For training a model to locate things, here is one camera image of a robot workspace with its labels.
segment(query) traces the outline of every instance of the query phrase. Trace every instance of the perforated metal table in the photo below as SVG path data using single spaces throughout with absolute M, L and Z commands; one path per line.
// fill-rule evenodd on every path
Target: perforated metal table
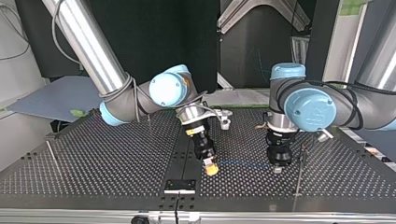
M 316 214 L 332 222 L 354 213 L 360 215 L 347 219 L 396 222 L 396 174 L 338 129 L 331 129 L 334 139 L 316 142 L 308 152 L 301 195 L 295 195 L 299 162 L 274 173 L 266 158 L 266 131 L 255 129 L 263 111 L 233 109 L 229 131 L 210 120 L 219 155 L 215 176 L 205 175 L 194 158 L 193 143 L 173 111 L 120 127 L 104 124 L 92 112 L 49 141 L 54 155 L 42 145 L 0 173 L 0 222 L 6 216 L 54 216 L 56 211 L 57 217 L 75 212 L 124 223 L 122 218 L 140 211 L 168 216 L 172 223 L 176 210 L 181 217 L 201 212 L 212 221 L 214 214 L 261 221 L 262 216 L 301 221 Z M 310 141 L 310 133 L 298 134 L 292 149 L 296 158 L 300 144 Z M 164 194 L 171 179 L 195 181 L 195 194 Z

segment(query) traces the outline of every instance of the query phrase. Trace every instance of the metal rod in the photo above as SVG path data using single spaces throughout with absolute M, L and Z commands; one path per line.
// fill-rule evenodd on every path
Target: metal rod
M 50 141 L 46 141 L 46 143 L 47 143 L 47 146 L 49 147 L 49 152 L 50 152 L 50 155 L 51 155 L 52 159 L 57 161 L 56 157 L 55 157 L 55 154 L 53 153 L 52 146 L 50 145 Z
M 43 0 L 53 16 L 60 0 Z M 84 0 L 63 0 L 58 25 L 102 95 L 120 89 L 126 75 Z
M 396 91 L 396 2 L 392 1 L 357 81 L 380 90 Z

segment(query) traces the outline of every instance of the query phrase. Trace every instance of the blue panel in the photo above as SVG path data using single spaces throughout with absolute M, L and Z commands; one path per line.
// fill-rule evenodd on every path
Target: blue panel
M 119 126 L 124 123 L 128 123 L 119 119 L 116 119 L 108 110 L 106 107 L 105 102 L 102 102 L 99 106 L 100 112 L 102 113 L 102 119 L 111 126 Z
M 337 109 L 326 92 L 304 88 L 289 95 L 285 101 L 285 113 L 300 129 L 315 132 L 332 124 Z
M 396 130 L 396 119 L 385 127 L 377 129 L 376 131 L 393 131 Z
M 287 77 L 305 77 L 305 66 L 299 63 L 278 63 L 273 66 L 271 80 Z
M 149 95 L 157 105 L 174 106 L 186 98 L 188 86 L 178 73 L 189 73 L 189 70 L 186 65 L 175 66 L 151 80 Z

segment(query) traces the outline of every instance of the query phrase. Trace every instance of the robotic arm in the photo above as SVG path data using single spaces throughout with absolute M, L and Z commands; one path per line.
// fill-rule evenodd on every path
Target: robotic arm
M 270 162 L 275 166 L 291 163 L 290 144 L 298 130 L 324 131 L 330 125 L 396 130 L 395 40 L 396 4 L 392 4 L 355 84 L 304 80 L 303 65 L 275 65 L 267 135 Z M 333 84 L 350 88 L 337 89 Z
M 136 86 L 134 79 L 123 71 L 84 0 L 43 0 L 43 3 L 58 19 L 64 36 L 103 97 L 100 111 L 106 123 L 117 126 L 164 108 L 174 108 L 207 174 L 218 171 L 207 119 L 217 117 L 221 128 L 227 130 L 231 113 L 215 111 L 202 103 L 203 95 L 196 91 L 185 65 L 169 68 Z

